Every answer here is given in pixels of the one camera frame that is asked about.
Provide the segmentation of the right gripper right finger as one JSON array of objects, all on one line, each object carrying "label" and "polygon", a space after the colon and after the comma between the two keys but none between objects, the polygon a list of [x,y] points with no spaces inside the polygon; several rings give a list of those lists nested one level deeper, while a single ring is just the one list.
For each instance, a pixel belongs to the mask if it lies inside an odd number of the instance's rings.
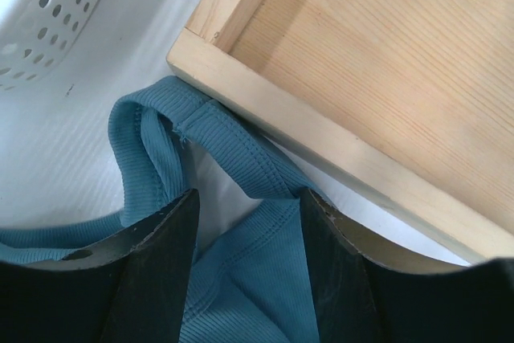
[{"label": "right gripper right finger", "polygon": [[323,342],[510,342],[513,261],[461,267],[410,251],[306,189],[301,228]]}]

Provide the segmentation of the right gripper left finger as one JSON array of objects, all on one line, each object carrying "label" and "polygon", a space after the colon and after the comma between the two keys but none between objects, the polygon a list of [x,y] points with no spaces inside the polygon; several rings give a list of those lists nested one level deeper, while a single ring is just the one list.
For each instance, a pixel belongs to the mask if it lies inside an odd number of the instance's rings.
[{"label": "right gripper left finger", "polygon": [[61,260],[1,265],[3,342],[176,342],[199,219],[190,190]]}]

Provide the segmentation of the teal blue tank top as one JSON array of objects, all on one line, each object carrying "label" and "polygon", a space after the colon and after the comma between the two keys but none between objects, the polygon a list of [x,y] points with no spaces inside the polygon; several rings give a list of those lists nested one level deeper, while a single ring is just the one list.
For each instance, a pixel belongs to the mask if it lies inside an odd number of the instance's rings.
[{"label": "teal blue tank top", "polygon": [[108,135],[124,208],[68,226],[4,229],[2,260],[61,259],[154,214],[190,188],[181,150],[189,140],[259,205],[194,257],[180,341],[318,341],[300,225],[300,191],[311,182],[288,157],[174,76],[120,98]]}]

